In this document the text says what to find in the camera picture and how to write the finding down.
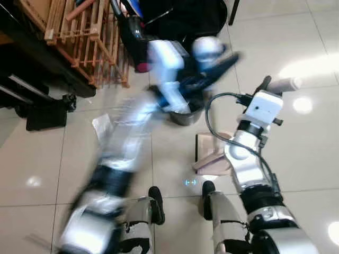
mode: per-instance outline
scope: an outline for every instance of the white tile floor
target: white tile floor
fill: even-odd
[[[279,78],[287,65],[339,53],[338,0],[242,0],[232,27],[220,38],[243,59],[218,82],[218,91],[252,92],[265,75]],[[282,127],[273,126],[264,155],[277,173],[286,204],[321,253],[339,253],[339,72],[305,78],[303,89],[284,95]],[[149,84],[148,74],[130,74],[131,89],[106,87],[80,99],[64,129],[28,133],[25,120],[0,110],[0,249],[3,254],[50,253],[65,211],[93,169],[97,140],[91,120]],[[295,101],[311,101],[297,112]],[[218,102],[218,126],[234,131],[241,107]],[[144,163],[130,197],[157,185],[164,195],[166,223],[155,227],[155,253],[212,253],[212,225],[198,213],[203,177],[191,170],[194,136],[206,131],[204,119],[182,128],[166,121],[142,148]],[[195,186],[183,185],[195,179]],[[215,180],[245,213],[228,176]],[[40,238],[41,245],[30,237]]]

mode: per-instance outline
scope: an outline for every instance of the wooden rack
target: wooden rack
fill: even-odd
[[[52,0],[44,39],[77,69],[89,84],[128,84],[128,54],[119,36],[109,0],[96,0],[70,22],[74,0]]]

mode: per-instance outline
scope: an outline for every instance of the black cable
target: black cable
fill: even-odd
[[[268,173],[269,173],[269,177],[270,177],[270,180],[271,180],[272,187],[273,187],[274,189],[276,189],[276,187],[274,186],[276,181],[274,180],[274,176],[273,176],[273,173],[272,173],[272,171],[271,171],[270,166],[268,165],[268,163],[266,162],[266,160],[261,156],[261,148],[259,148],[259,152],[256,152],[256,151],[254,151],[254,150],[253,150],[252,148],[250,148],[250,147],[247,147],[247,146],[245,146],[245,145],[243,145],[243,144],[241,144],[241,143],[238,143],[238,142],[236,142],[236,141],[229,140],[229,139],[224,138],[223,136],[220,136],[220,135],[212,128],[212,126],[211,126],[211,124],[210,124],[210,120],[209,120],[209,115],[208,115],[208,113],[209,113],[209,111],[210,111],[210,109],[211,109],[211,104],[212,104],[212,102],[213,102],[215,99],[217,99],[217,98],[219,98],[219,97],[223,97],[223,96],[233,96],[233,97],[235,97],[235,98],[237,98],[237,99],[239,99],[239,98],[241,97],[240,94],[235,94],[235,93],[220,93],[220,94],[217,94],[217,95],[215,95],[215,96],[213,96],[212,98],[209,99],[209,101],[207,102],[207,104],[206,104],[206,106],[205,106],[205,121],[206,121],[206,125],[207,125],[209,131],[210,131],[215,137],[217,137],[218,139],[220,139],[220,140],[222,140],[222,141],[224,141],[224,142],[227,142],[227,143],[229,143],[229,144],[233,144],[233,145],[235,145],[235,146],[242,147],[242,148],[246,149],[247,151],[249,151],[251,154],[257,156],[257,157],[259,158],[260,162],[261,162],[260,165],[262,166],[262,164],[263,164],[263,165],[265,166],[266,170],[267,170]]]

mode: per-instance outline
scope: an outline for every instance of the black chair leg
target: black chair leg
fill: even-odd
[[[231,13],[231,17],[229,19],[228,25],[233,25],[233,21],[234,21],[235,14],[236,14],[237,9],[238,9],[239,2],[240,2],[240,0],[235,0],[234,1],[234,5],[233,5],[233,8],[232,8],[232,13]]]

